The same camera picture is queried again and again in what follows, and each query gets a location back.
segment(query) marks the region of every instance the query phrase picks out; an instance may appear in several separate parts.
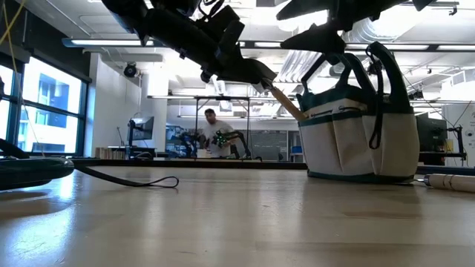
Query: computer monitor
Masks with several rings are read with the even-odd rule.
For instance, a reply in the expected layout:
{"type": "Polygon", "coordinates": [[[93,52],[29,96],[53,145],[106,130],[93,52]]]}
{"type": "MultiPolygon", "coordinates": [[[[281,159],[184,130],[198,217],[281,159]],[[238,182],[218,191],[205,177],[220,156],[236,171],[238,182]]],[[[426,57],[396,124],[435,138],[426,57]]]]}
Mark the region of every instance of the computer monitor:
{"type": "Polygon", "coordinates": [[[128,126],[127,139],[129,141],[153,139],[154,117],[131,119],[128,126]]]}
{"type": "Polygon", "coordinates": [[[430,119],[427,114],[417,116],[416,121],[421,151],[445,151],[447,122],[443,119],[430,119]]]}

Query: man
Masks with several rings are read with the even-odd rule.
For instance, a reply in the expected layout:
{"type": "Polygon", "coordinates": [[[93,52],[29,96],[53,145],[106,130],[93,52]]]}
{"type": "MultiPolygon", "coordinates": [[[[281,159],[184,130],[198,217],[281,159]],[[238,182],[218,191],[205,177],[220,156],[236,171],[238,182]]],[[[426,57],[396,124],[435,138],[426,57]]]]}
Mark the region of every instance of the man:
{"type": "Polygon", "coordinates": [[[227,142],[221,148],[218,145],[213,145],[214,136],[216,136],[217,131],[221,131],[221,133],[230,133],[234,129],[231,125],[216,119],[216,113],[211,109],[207,109],[205,111],[206,121],[208,125],[204,128],[204,134],[206,136],[206,143],[205,149],[209,149],[212,154],[212,157],[222,157],[222,156],[229,156],[231,155],[231,148],[232,141],[227,142]]]}

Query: table surface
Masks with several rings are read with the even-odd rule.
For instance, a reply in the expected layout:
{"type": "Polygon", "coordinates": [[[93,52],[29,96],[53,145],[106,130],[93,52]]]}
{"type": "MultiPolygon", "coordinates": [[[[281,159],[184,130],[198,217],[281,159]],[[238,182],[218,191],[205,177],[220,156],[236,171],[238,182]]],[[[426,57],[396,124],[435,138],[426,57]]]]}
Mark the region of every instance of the table surface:
{"type": "Polygon", "coordinates": [[[0,193],[0,266],[475,266],[475,194],[305,171],[96,167],[0,193]]]}

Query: white tool bag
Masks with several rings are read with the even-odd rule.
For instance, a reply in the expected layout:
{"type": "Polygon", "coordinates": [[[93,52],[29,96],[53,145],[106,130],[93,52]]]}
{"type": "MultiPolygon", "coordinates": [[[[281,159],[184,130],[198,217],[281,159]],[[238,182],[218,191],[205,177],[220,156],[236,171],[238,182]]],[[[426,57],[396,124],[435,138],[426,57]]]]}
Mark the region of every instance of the white tool bag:
{"type": "Polygon", "coordinates": [[[416,173],[419,137],[401,71],[382,44],[368,51],[387,71],[389,95],[384,95],[381,68],[376,93],[359,59],[345,53],[338,56],[345,71],[335,88],[319,94],[306,88],[298,96],[309,117],[299,127],[311,177],[395,183],[416,173]],[[347,83],[352,69],[361,88],[347,83]]]}

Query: white cylinder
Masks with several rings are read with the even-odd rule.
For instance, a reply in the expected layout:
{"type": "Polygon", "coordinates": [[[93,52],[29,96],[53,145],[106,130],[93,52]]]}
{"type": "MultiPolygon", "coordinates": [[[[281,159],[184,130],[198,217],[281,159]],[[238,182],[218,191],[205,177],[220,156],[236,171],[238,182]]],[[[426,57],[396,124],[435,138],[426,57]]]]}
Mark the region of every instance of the white cylinder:
{"type": "Polygon", "coordinates": [[[431,174],[425,177],[425,184],[437,189],[475,193],[475,177],[431,174]]]}

